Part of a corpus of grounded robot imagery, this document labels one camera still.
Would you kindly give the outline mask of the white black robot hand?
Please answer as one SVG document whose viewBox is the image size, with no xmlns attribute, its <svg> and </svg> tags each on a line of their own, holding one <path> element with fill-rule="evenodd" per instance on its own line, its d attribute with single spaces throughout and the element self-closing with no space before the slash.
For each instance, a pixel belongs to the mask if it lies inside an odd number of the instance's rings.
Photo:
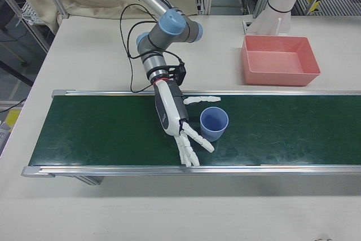
<svg viewBox="0 0 361 241">
<path fill-rule="evenodd" d="M 185 98 L 179 86 L 168 79 L 159 79 L 153 84 L 155 91 L 155 107 L 164 132 L 174 137 L 180 161 L 187 167 L 199 166 L 199 160 L 189 139 L 193 139 L 201 147 L 212 153 L 213 145 L 198 134 L 188 123 L 186 105 L 199 102 L 219 102 L 220 97 L 197 96 Z"/>
</svg>

